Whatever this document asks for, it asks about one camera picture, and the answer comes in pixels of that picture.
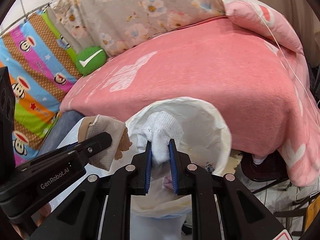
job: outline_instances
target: white cloth on stool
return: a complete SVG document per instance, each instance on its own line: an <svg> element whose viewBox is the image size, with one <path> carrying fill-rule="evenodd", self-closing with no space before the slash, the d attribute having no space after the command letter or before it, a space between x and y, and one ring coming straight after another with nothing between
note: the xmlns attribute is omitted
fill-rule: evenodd
<svg viewBox="0 0 320 240"><path fill-rule="evenodd" d="M125 123L113 119L109 116L97 115L93 124L89 125L86 139L89 139L102 132L107 132L111 135L112 144L106 150L99 152L89 159L89 163L100 169L109 171L111 163L116 155L119 142L125 129Z"/></svg>
<svg viewBox="0 0 320 240"><path fill-rule="evenodd" d="M169 141L175 140L179 147L183 130L178 121L165 111L148 116L145 124L137 131L137 149L139 153L146 150L150 141L152 151L151 180L166 176L170 172Z"/></svg>

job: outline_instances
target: pink blanket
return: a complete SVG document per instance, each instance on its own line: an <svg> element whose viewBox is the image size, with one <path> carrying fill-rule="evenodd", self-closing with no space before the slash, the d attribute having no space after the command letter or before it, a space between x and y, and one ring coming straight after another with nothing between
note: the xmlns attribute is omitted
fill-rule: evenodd
<svg viewBox="0 0 320 240"><path fill-rule="evenodd" d="M278 149L291 181L307 186L319 172L319 113L305 58L283 51L312 104L271 41L218 17L119 55L81 78L60 109L126 121L157 100L203 99L221 112L234 149L259 156Z"/></svg>

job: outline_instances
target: white cable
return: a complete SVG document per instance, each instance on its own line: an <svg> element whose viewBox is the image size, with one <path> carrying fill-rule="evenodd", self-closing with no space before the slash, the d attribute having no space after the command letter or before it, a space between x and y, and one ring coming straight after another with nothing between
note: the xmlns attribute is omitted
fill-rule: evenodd
<svg viewBox="0 0 320 240"><path fill-rule="evenodd" d="M273 33L272 33L272 31L270 30L270 28L269 28L269 26L267 25L267 23L266 23L266 22L264 21L264 19L260 16L260 14L259 14L259 13L257 12L257 10L254 8L254 6L249 2L249 0L246 0L246 2L252 7L252 9L256 12L256 14L259 16L259 18L262 20L262 22L263 22L263 23L265 24L265 26L268 28L268 30L270 31L273 39L275 40L275 42L276 42L276 44L277 44L277 46L278 46L278 48L280 49L280 51L281 51L281 53L282 53L282 56L284 57L284 59L285 59L285 61L287 62L288 66L290 67L292 73L293 73L294 76L297 78L297 80L299 81L299 83L302 85L305 93L307 94L307 97L308 97L309 102L310 102L310 104L311 104L312 110L313 110L313 112L314 112L314 114L315 114L316 121L317 121L317 124L318 124L318 130L319 130L319 132L320 132L320 126L319 126L319 122L318 122L318 115L316 114L316 111L314 110L314 106L313 106L312 101L311 101L311 99L310 99L310 97L309 97L309 95L308 95L307 90L305 89L304 85L302 84L302 82L300 81L300 79L297 77L297 75L296 75L295 72L293 71L292 67L290 66L290 64L289 64L287 58L285 57L285 55L284 55L284 53L283 53L283 51L282 51L282 49L281 49L278 41L276 40L275 36L273 35ZM318 179L319 179L320 163L318 162L318 164L319 164ZM314 185L313 185L313 188L312 188L312 190L311 190L310 197L312 196L312 192L313 192L313 190L314 190L314 188L315 188L315 186L316 186L317 180L316 180L316 182L315 182Z"/></svg>

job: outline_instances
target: green cushion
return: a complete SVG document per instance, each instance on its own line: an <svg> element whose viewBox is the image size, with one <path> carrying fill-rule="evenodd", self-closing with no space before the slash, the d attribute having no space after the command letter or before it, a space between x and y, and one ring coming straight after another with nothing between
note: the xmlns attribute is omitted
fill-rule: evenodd
<svg viewBox="0 0 320 240"><path fill-rule="evenodd" d="M87 76L101 68L107 62L108 56L101 47L90 47L81 51L76 58L76 68Z"/></svg>

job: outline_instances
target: silver screw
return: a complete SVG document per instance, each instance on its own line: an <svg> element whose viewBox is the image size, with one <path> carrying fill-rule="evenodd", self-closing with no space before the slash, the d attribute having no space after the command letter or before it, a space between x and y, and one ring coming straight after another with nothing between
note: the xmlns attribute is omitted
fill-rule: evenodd
<svg viewBox="0 0 320 240"><path fill-rule="evenodd" d="M136 166L132 165L132 164L129 164L128 166L125 167L125 169L127 171L134 171L136 169Z"/></svg>
<svg viewBox="0 0 320 240"><path fill-rule="evenodd" d="M228 181L234 181L235 179L236 179L236 177L231 173L228 173L226 175L226 180L228 180Z"/></svg>
<svg viewBox="0 0 320 240"><path fill-rule="evenodd" d="M188 168L189 171L195 171L195 170L197 169L197 165L195 165L195 164L189 164L189 165L187 166L187 168Z"/></svg>
<svg viewBox="0 0 320 240"><path fill-rule="evenodd" d="M89 182L95 182L98 179L97 175L90 175L88 177Z"/></svg>

